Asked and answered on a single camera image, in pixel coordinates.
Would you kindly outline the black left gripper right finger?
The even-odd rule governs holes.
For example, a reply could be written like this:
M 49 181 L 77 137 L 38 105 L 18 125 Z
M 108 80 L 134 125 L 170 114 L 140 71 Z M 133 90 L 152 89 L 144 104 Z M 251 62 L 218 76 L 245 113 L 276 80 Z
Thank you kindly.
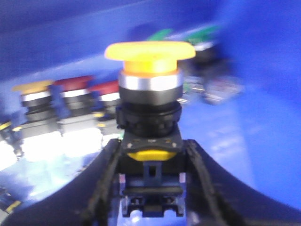
M 235 178 L 192 139 L 187 152 L 188 226 L 299 226 L 301 212 Z

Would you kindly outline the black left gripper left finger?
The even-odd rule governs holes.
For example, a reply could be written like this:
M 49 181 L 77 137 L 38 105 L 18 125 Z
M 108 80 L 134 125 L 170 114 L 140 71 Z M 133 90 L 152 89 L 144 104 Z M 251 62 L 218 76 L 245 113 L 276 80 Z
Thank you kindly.
M 40 202 L 18 207 L 3 226 L 115 226 L 119 215 L 120 141 L 112 139 L 71 182 Z

